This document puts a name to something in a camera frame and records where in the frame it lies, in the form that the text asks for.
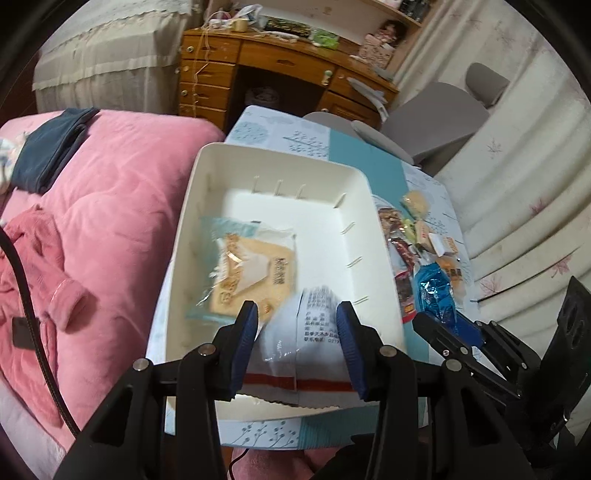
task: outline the pink blanket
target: pink blanket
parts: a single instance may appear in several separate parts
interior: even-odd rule
[[[0,137],[15,138],[58,114],[9,121]],[[102,111],[47,194],[13,192],[15,201],[7,203],[6,220],[36,202],[53,215],[64,272],[90,293],[56,336],[57,380],[80,427],[145,353],[194,159],[202,146],[222,139],[216,127],[198,119]],[[35,395],[22,396],[29,404]],[[38,420],[70,447],[65,425]]]

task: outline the blue snack wrapper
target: blue snack wrapper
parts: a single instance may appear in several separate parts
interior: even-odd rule
[[[417,311],[431,314],[450,332],[459,336],[456,304],[445,272],[437,263],[422,265],[414,281],[418,293],[415,300]]]

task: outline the white snack bag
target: white snack bag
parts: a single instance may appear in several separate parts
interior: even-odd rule
[[[255,341],[241,393],[300,407],[366,405],[353,390],[328,287],[286,300]]]

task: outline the drawer knob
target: drawer knob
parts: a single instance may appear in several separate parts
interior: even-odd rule
[[[329,84],[329,80],[330,80],[331,77],[332,77],[332,71],[331,70],[325,70],[324,71],[324,76],[322,77],[321,84],[326,87]]]

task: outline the white plastic tray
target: white plastic tray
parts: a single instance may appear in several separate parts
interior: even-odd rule
[[[228,144],[204,147],[193,167],[173,254],[166,361],[212,341],[217,326],[187,320],[206,278],[197,256],[202,216],[259,220],[293,229],[296,289],[327,285],[355,305],[384,343],[406,351],[400,307],[367,178],[313,158]],[[327,409],[295,408],[246,395],[217,403],[219,420],[271,420]]]

